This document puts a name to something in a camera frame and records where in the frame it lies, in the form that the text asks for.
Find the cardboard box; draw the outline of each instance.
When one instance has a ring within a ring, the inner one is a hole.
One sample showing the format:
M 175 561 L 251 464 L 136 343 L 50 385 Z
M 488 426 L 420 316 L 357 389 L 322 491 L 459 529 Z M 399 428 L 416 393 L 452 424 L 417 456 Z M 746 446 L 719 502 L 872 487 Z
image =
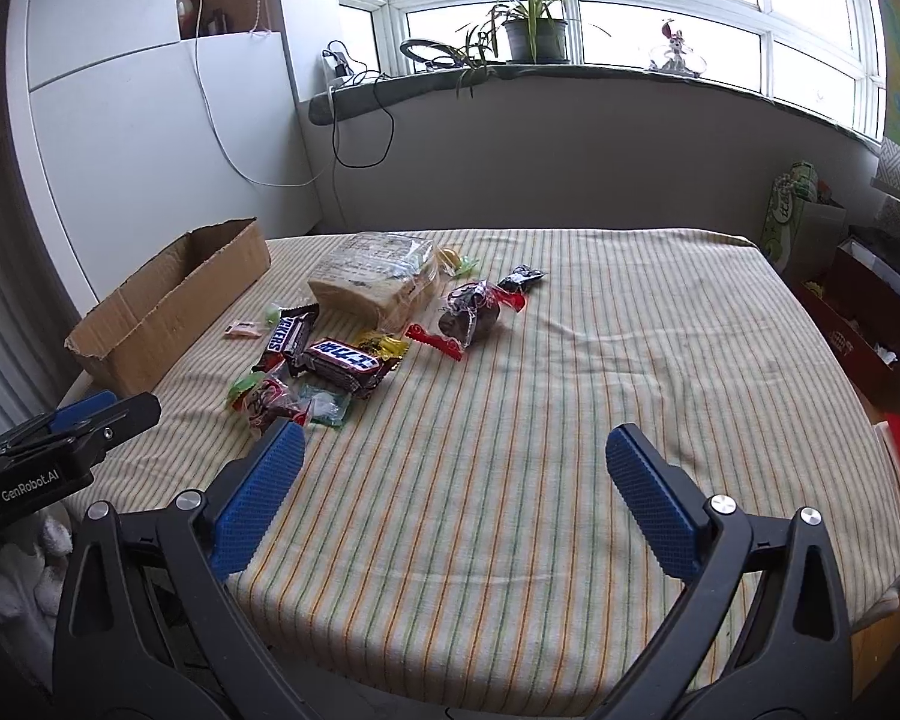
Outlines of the cardboard box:
M 108 295 L 64 346 L 116 394 L 149 391 L 267 269 L 269 250 L 256 220 L 201 227 Z
M 790 287 L 847 378 L 879 410 L 900 414 L 900 295 L 842 247 L 823 282 L 823 299 L 800 283 Z M 898 361 L 887 365 L 873 343 L 895 352 Z

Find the white cable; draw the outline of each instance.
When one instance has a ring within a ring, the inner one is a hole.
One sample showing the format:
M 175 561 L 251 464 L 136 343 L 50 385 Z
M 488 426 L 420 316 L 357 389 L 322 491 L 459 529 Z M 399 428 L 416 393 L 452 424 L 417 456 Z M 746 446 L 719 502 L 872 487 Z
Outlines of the white cable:
M 313 178 L 309 181 L 304 181 L 302 184 L 271 184 L 268 181 L 257 181 L 254 178 L 250 178 L 245 172 L 240 170 L 240 167 L 237 167 L 233 160 L 230 159 L 230 155 L 226 152 L 226 146 L 223 146 L 223 141 L 221 141 L 220 134 L 217 132 L 217 124 L 213 121 L 213 111 L 210 109 L 210 100 L 207 98 L 207 90 L 203 87 L 203 78 L 200 76 L 200 60 L 199 60 L 199 51 L 197 50 L 197 46 L 199 45 L 200 38 L 200 19 L 203 16 L 203 0 L 199 0 L 199 4 L 197 5 L 197 30 L 194 32 L 194 69 L 197 71 L 197 85 L 200 88 L 200 96 L 203 98 L 203 105 L 207 109 L 207 119 L 210 121 L 210 129 L 213 132 L 213 137 L 217 141 L 217 146 L 220 147 L 221 154 L 223 154 L 223 158 L 226 159 L 228 165 L 232 167 L 234 172 L 237 173 L 243 180 L 250 182 L 251 184 L 256 184 L 261 187 L 276 187 L 277 189 L 300 189 L 304 186 L 309 186 L 314 183 L 319 177 L 321 177 L 324 172 L 326 172 L 327 167 L 333 164 L 333 160 L 331 159 L 321 170 L 317 173 Z M 257 20 L 260 18 L 260 0 L 257 0 Z

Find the striped bedsheet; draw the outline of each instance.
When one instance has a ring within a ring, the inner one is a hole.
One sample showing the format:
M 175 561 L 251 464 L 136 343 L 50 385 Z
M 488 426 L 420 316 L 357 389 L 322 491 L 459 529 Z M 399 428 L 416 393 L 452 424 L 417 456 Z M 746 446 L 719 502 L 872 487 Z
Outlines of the striped bedsheet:
M 490 712 L 581 715 L 679 594 L 605 470 L 637 423 L 705 493 L 747 512 L 823 512 L 850 618 L 900 576 L 885 450 L 823 338 L 749 242 L 696 230 L 424 233 L 498 279 L 548 272 L 527 309 L 453 362 L 413 346 L 307 459 L 250 567 L 229 586 L 266 640 L 377 688 Z M 223 327 L 312 298 L 344 236 L 271 241 L 272 267 L 155 389 L 160 424 L 111 453 L 70 503 L 161 507 L 250 446 L 223 408 L 264 341 Z M 422 317 L 436 327 L 437 306 Z M 361 327 L 324 312 L 314 337 Z M 744 583 L 698 683 L 720 673 Z

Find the dark candy in wrapper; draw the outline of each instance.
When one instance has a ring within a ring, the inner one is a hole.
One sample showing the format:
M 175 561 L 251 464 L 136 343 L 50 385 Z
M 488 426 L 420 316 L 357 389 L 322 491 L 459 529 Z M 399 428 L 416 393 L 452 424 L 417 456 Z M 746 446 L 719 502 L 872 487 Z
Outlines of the dark candy in wrapper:
M 520 293 L 508 293 L 485 281 L 475 281 L 453 290 L 444 302 L 440 331 L 448 338 L 456 338 L 466 349 L 490 334 L 500 316 L 501 303 L 521 311 L 527 301 Z
M 357 398 L 370 397 L 384 377 L 400 364 L 398 357 L 381 360 L 333 338 L 312 344 L 300 359 L 307 370 Z
M 254 370 L 268 371 L 286 360 L 290 374 L 296 376 L 303 370 L 300 356 L 310 340 L 314 322 L 320 314 L 319 303 L 311 303 L 298 308 L 287 308 L 280 312 L 280 319 L 271 333 L 266 349 Z
M 508 293 L 525 293 L 530 286 L 545 276 L 544 271 L 535 271 L 529 265 L 518 265 L 514 272 L 501 279 L 497 286 Z

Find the candy bar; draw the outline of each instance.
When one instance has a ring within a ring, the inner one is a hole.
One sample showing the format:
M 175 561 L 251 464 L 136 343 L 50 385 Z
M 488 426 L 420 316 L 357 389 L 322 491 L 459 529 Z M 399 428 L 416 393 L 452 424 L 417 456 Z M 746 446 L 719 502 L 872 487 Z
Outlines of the candy bar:
M 302 370 L 300 355 L 307 346 L 319 313 L 319 303 L 281 311 L 274 333 L 271 334 L 266 349 L 260 356 L 260 362 L 257 362 L 253 369 L 271 370 L 286 360 L 290 374 L 298 375 Z
M 300 355 L 300 360 L 307 370 L 357 398 L 370 396 L 384 377 L 400 364 L 399 358 L 381 360 L 333 338 L 314 343 Z

